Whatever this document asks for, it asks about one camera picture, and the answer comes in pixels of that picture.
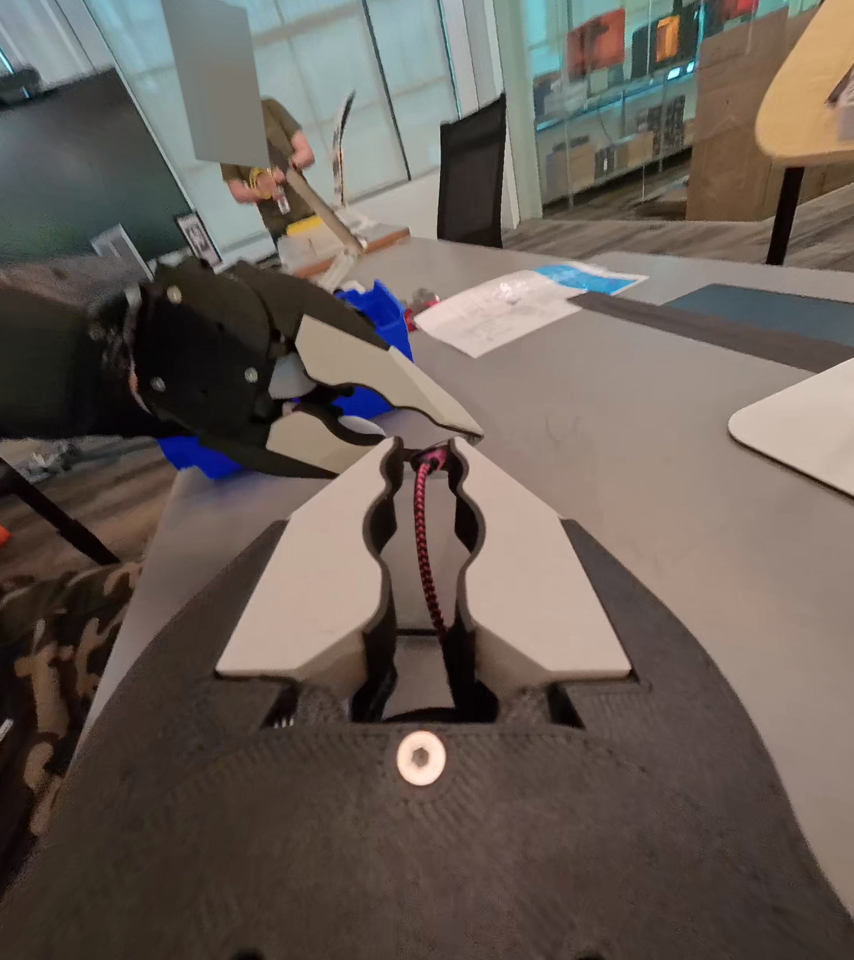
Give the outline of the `black tape strip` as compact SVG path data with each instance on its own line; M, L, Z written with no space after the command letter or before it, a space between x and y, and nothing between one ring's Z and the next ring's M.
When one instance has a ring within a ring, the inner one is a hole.
M618 295L583 293L573 297L571 305L813 375L854 359L854 346L851 345Z

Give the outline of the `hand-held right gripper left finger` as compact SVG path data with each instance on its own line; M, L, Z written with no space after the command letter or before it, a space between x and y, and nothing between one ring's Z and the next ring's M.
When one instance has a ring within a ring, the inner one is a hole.
M395 678L396 613L383 560L397 531L404 445L384 438L301 505L217 662L217 676L324 687L375 710Z

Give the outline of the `small black picture frame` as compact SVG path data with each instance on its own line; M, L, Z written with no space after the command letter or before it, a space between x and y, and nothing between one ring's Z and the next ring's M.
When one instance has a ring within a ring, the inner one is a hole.
M177 215L173 221L194 258L213 270L222 266L223 259L198 212Z

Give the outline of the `blue plastic bin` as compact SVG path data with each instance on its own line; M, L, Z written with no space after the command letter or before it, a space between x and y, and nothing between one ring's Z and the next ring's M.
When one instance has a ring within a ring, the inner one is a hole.
M407 309L379 280L368 290L352 282L337 297L353 306L374 325L376 332L391 347L413 359L406 320ZM347 397L336 400L345 417L372 421L393 407L373 390L354 387ZM193 436L160 438L157 444L168 462L178 471L196 468L208 479L219 480L245 471L238 462L220 451L202 445Z

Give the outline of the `printed paper leaflet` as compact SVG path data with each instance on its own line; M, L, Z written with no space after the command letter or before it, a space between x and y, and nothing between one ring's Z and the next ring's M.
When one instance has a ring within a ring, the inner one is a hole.
M511 344L577 311L586 293L622 294L644 274L580 261L518 270L447 297L418 314L418 330L471 359Z

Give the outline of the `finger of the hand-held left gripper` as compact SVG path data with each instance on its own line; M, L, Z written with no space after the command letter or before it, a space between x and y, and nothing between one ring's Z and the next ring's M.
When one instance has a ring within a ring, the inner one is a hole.
M391 456L391 439L381 426L361 416L301 405L269 427L265 475L332 478L374 455L381 461Z
M306 374L323 386L360 386L436 426L476 439L484 435L459 401L394 346L375 345L308 314L301 318L294 342Z

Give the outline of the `plywood cabinet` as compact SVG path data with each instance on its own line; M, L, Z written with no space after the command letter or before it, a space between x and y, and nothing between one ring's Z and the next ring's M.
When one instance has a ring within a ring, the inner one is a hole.
M816 10L791 15L782 7L704 42L687 221L758 222L773 215L783 168L758 148L756 121L770 85Z

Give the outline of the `red tool with grey caps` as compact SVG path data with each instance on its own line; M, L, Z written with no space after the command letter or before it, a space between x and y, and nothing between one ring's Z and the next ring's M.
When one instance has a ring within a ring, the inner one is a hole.
M433 291L419 287L415 289L411 297L405 301L404 320L409 332L419 329L417 318L441 302L441 297Z

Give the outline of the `large black monitor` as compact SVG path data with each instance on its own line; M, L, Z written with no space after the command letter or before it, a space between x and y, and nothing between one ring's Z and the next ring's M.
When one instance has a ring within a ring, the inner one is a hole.
M116 226L160 258L190 210L115 69L0 111L0 266L90 255Z

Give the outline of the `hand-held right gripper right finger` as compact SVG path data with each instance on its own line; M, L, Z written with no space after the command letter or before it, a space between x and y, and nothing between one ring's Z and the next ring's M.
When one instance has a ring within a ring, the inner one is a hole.
M449 444L457 615L476 678L500 701L564 682L620 681L631 663L560 515L461 438Z

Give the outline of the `black high-back chair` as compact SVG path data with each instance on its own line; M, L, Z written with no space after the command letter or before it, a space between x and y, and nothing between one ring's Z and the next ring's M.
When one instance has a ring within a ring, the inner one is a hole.
M506 135L505 92L473 113L440 126L438 240L503 247Z

